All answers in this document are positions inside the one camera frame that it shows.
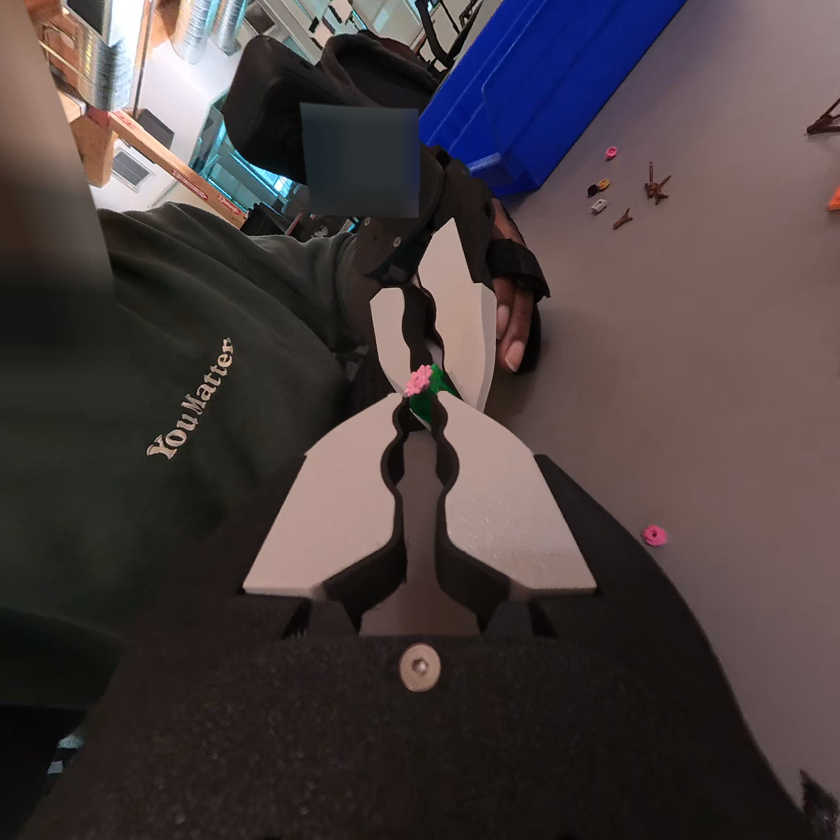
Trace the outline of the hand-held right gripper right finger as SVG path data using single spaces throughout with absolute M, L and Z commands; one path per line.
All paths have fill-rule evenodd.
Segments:
M 537 456 L 456 397 L 434 398 L 435 573 L 485 631 L 508 602 L 589 596 L 595 577 Z

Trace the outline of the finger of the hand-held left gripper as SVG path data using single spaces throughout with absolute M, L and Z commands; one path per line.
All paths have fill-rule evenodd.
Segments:
M 412 374 L 435 362 L 433 307 L 418 287 L 387 287 L 371 300 L 376 355 L 385 377 L 403 394 Z
M 454 219 L 432 236 L 418 281 L 434 302 L 443 369 L 461 399 L 483 413 L 496 366 L 497 299 L 472 280 Z

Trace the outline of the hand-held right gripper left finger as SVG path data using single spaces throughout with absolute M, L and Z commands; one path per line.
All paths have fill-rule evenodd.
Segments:
M 389 395 L 305 454 L 243 582 L 249 595 L 336 602 L 356 629 L 405 581 L 403 426 Z

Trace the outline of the green toy brick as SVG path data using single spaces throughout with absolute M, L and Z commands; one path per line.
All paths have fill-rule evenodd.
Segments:
M 405 399 L 408 400 L 408 405 L 412 414 L 428 431 L 431 431 L 433 428 L 433 396 L 441 392 L 447 392 L 459 398 L 459 394 L 446 372 L 437 364 L 433 363 L 432 365 L 434 366 L 434 375 L 429 389 L 421 395 L 413 398 L 407 398 L 403 394 Z

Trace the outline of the grey desk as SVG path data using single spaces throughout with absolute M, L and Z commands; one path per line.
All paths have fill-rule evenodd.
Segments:
M 796 800 L 801 771 L 839 788 L 838 135 L 805 132 L 838 48 L 838 2 L 683 6 L 507 202 L 552 291 L 539 368 L 487 405 L 633 535 L 668 532 L 651 554 Z

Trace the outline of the person's left hand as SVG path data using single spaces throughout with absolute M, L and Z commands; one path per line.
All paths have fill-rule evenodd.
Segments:
M 550 290 L 506 208 L 497 198 L 492 205 L 495 217 L 487 257 L 497 302 L 497 366 L 524 375 L 534 372 L 539 363 L 539 303 L 550 297 Z

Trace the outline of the person's green sweatshirt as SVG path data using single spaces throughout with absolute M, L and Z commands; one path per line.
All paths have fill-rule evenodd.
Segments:
M 2 312 L 2 705 L 97 701 L 142 604 L 342 422 L 356 237 L 249 237 L 196 206 L 98 211 L 112 269 L 84 337 L 66 296 Z

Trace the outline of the blue plastic bin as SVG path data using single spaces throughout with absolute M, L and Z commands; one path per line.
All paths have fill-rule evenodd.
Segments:
M 419 116 L 420 140 L 499 195 L 533 192 L 680 1 L 505 1 Z

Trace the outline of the silver ventilation duct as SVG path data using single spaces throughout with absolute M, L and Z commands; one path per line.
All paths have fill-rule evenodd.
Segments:
M 251 11 L 261 13 L 255 1 L 179 1 L 175 4 L 175 25 L 170 37 L 175 55 L 185 63 L 200 63 L 209 45 L 226 56 L 234 56 L 254 37 L 246 23 Z
M 144 20 L 143 1 L 63 1 L 77 24 L 80 93 L 95 109 L 118 110 L 131 100 Z

